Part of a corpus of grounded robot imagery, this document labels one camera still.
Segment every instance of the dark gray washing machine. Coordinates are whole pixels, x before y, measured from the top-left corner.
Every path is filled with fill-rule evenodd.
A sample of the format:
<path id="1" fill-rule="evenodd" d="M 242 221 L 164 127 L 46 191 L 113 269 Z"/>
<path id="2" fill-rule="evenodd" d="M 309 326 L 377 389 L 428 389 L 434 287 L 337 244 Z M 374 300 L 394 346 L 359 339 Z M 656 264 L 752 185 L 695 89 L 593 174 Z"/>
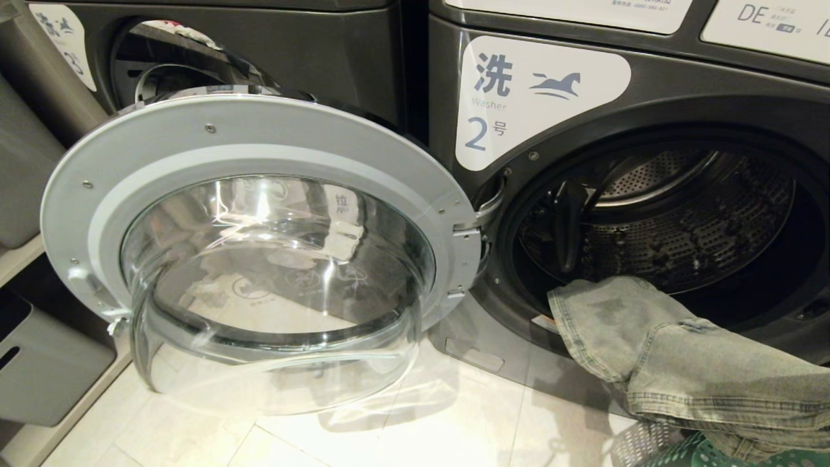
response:
<path id="1" fill-rule="evenodd" d="M 394 0 L 30 2 L 110 112 L 169 91 L 283 86 L 404 126 Z"/>
<path id="2" fill-rule="evenodd" d="M 628 273 L 830 361 L 830 20 L 767 3 L 431 1 L 429 145 L 497 213 L 440 350 L 607 409 L 545 294 Z"/>

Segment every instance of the stainless steel drum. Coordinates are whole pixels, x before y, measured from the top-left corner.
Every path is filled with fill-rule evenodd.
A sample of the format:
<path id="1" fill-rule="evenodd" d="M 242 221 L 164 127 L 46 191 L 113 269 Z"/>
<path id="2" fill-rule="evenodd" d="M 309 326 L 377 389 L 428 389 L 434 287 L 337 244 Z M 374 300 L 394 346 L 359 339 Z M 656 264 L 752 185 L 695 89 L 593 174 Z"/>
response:
<path id="1" fill-rule="evenodd" d="M 763 160 L 715 150 L 630 157 L 603 174 L 550 187 L 520 226 L 525 251 L 564 282 L 630 274 L 668 293 L 717 282 L 773 242 L 795 190 Z"/>

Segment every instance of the transparent glass bowl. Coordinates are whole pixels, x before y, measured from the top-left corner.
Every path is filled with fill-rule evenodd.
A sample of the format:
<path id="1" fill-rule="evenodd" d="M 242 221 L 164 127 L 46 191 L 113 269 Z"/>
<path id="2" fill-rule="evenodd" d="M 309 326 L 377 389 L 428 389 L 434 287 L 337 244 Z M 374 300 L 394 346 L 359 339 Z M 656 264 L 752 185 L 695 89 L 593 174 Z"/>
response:
<path id="1" fill-rule="evenodd" d="M 435 259 L 383 201 L 316 179 L 196 184 L 124 237 L 134 361 L 199 410 L 295 414 L 391 386 L 417 356 Z"/>

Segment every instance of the denim jeans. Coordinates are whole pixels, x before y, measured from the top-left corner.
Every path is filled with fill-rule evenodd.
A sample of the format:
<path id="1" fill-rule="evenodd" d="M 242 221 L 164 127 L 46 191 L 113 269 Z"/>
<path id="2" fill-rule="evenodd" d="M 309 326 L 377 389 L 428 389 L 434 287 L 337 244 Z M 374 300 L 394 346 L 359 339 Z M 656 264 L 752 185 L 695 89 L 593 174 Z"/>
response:
<path id="1" fill-rule="evenodd" d="M 830 369 L 698 318 L 640 278 L 574 281 L 548 300 L 571 356 L 632 414 L 701 430 L 748 462 L 830 450 Z"/>

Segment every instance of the number 2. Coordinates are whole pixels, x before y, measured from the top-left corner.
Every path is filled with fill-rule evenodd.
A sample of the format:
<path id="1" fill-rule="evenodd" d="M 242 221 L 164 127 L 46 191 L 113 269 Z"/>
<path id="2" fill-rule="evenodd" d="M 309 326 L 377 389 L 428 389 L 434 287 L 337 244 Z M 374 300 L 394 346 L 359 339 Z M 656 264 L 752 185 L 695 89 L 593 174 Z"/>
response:
<path id="1" fill-rule="evenodd" d="M 476 135 L 476 137 L 475 137 L 475 138 L 473 138 L 472 140 L 470 140 L 470 141 L 469 141 L 467 144 L 465 144 L 464 146 L 466 146 L 466 147 L 468 147 L 468 148 L 471 148 L 471 149 L 474 149 L 474 150 L 485 150 L 485 147 L 484 147 L 484 146 L 479 146 L 479 145 L 477 145 L 476 143 L 477 143 L 477 142 L 479 142 L 479 141 L 481 141 L 481 138 L 484 138 L 484 135 L 486 135 L 486 134 L 487 134 L 487 122 L 486 122 L 486 121 L 484 121 L 484 119 L 483 119 L 483 118 L 481 118 L 481 117 L 472 117 L 472 118 L 471 118 L 470 120 L 468 120 L 468 121 L 469 121 L 470 123 L 477 123 L 477 124 L 481 125 L 481 129 L 479 130 L 478 135 Z"/>

